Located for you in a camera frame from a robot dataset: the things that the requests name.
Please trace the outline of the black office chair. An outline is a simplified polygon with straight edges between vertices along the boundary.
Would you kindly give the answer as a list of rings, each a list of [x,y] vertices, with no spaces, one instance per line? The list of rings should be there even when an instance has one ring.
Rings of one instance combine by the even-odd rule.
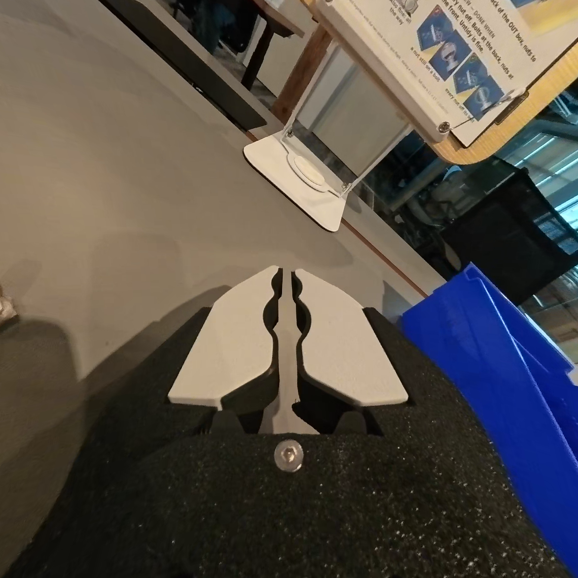
[[[462,266],[474,264],[520,306],[577,266],[577,231],[517,169],[442,231]]]

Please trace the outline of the wooden post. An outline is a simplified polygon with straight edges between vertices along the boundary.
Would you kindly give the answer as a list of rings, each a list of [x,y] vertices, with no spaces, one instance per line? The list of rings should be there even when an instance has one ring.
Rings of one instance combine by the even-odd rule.
[[[305,89],[320,68],[331,40],[328,31],[323,26],[317,25],[283,89],[272,105],[271,113],[281,123],[285,124],[295,110],[301,96],[305,93]]]

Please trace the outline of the black mat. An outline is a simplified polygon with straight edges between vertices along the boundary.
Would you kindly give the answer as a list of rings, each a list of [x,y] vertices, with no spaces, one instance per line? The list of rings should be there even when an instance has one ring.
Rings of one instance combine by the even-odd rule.
[[[243,132],[270,134],[268,109],[156,1],[100,1],[120,22]]]

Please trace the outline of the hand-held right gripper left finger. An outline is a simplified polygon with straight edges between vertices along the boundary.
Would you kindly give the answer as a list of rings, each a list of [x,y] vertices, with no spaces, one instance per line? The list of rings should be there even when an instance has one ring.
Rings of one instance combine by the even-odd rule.
[[[168,393],[172,404],[228,411],[259,430],[278,397],[278,301],[283,270],[269,266],[210,308]]]

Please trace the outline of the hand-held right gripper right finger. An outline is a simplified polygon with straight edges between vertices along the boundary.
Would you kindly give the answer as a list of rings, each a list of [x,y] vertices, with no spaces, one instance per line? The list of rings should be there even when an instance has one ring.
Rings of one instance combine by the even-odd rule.
[[[409,394],[367,308],[304,269],[291,272],[291,286],[300,330],[295,414],[316,431],[334,431],[354,412],[366,431],[380,431],[372,410],[407,404]]]

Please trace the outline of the blue plastic bin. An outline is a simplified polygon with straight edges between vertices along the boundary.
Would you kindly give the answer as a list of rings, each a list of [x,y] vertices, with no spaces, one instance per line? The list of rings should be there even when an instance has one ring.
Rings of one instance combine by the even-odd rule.
[[[468,401],[525,510],[577,577],[572,362],[473,264],[398,324]]]

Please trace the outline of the wooden desk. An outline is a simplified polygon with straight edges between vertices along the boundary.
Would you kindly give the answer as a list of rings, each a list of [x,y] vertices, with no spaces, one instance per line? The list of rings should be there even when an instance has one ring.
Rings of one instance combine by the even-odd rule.
[[[278,35],[281,38],[290,38],[294,35],[299,38],[305,36],[304,31],[298,25],[294,24],[267,1],[251,1],[251,3],[256,8],[259,17],[264,20],[265,28],[258,39],[242,76],[241,84],[248,91],[251,90],[256,80],[274,35]]]

